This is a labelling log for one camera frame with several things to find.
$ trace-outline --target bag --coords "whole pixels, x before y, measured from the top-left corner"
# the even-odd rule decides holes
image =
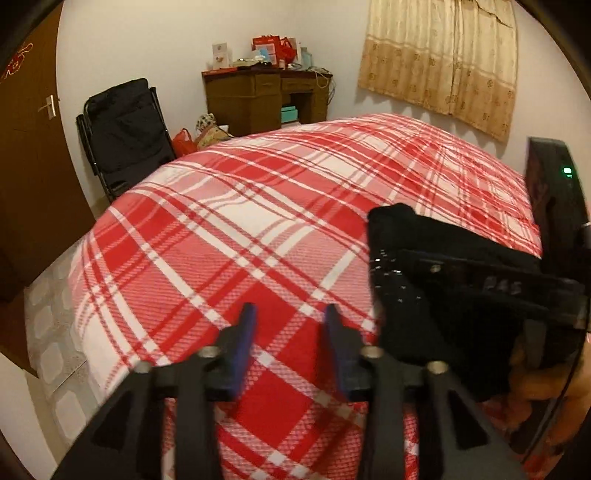
[[[197,151],[197,146],[195,143],[193,143],[191,134],[186,128],[183,128],[178,134],[174,136],[173,148],[177,158],[180,158],[184,155],[189,155],[190,153],[195,153]]]
[[[281,39],[281,57],[285,60],[285,65],[293,63],[296,59],[297,50],[295,46],[291,44],[287,37]]]
[[[208,125],[201,131],[201,134],[195,139],[195,146],[197,150],[203,150],[204,148],[211,147],[216,143],[230,140],[232,137],[228,135],[224,130],[219,128],[217,125]]]
[[[264,47],[267,49],[269,54],[269,60],[273,64],[274,67],[279,65],[279,60],[281,60],[281,40],[277,35],[263,35],[262,37],[253,38],[252,39],[252,49],[256,50],[260,47]]]

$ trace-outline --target tissue box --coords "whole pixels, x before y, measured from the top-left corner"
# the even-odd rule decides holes
[[[285,106],[281,109],[281,123],[295,122],[297,120],[297,109],[294,106]]]

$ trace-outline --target hand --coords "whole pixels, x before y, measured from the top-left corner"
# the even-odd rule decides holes
[[[572,365],[530,370],[525,366],[525,350],[521,339],[515,343],[510,360],[511,392],[507,395],[506,419],[510,429],[516,429],[531,415],[532,400],[558,398],[568,379]],[[579,431],[591,407],[591,344],[585,342],[583,355],[566,392],[565,399],[550,429],[546,442],[560,445],[571,440]]]

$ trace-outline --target cable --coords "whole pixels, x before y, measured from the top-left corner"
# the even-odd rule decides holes
[[[558,396],[558,399],[556,400],[554,407],[552,407],[552,410],[550,411],[550,415],[548,416],[548,418],[544,422],[540,432],[538,433],[538,436],[535,438],[530,449],[524,455],[523,460],[521,461],[522,465],[528,460],[528,458],[536,450],[536,448],[538,448],[540,441],[547,433],[547,430],[550,427],[550,424],[554,420],[554,416],[556,415],[556,413],[558,412],[558,409],[562,405],[562,402],[566,396],[566,392],[569,389],[570,382],[573,379],[575,373],[577,372],[577,367],[579,366],[579,363],[581,361],[581,357],[583,356],[585,342],[587,341],[587,330],[589,328],[589,315],[590,314],[591,314],[591,296],[589,294],[587,294],[587,304],[586,304],[586,308],[585,308],[585,318],[587,319],[587,329],[581,335],[581,343],[579,345],[579,350],[577,351],[577,356],[574,360],[573,367],[570,369],[569,376],[566,379],[566,383],[564,384],[564,387],[563,387],[562,391],[560,392],[560,395]]]
[[[327,74],[330,74],[330,72],[324,68],[321,67],[309,67],[307,69],[309,72],[314,72],[316,74],[316,85],[318,86],[318,88],[320,89],[325,89],[325,88],[329,88],[329,98],[328,98],[328,105],[330,105],[330,103],[332,102],[333,98],[335,97],[335,91],[336,91],[336,82],[335,82],[335,77],[333,76],[332,78],[327,77]],[[324,85],[321,85],[320,82],[318,81],[318,77],[322,77],[326,83]]]

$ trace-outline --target plaid blanket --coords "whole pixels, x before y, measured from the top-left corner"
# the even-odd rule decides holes
[[[80,244],[70,284],[93,375],[108,393],[140,359],[182,360],[253,302],[244,392],[215,407],[226,478],[353,479],[365,406],[339,399],[320,327],[336,303],[375,340],[366,214],[397,202],[541,253],[522,177],[418,120],[367,115],[237,138],[162,166]],[[173,404],[167,418],[172,474]],[[405,436],[417,478],[411,412]]]

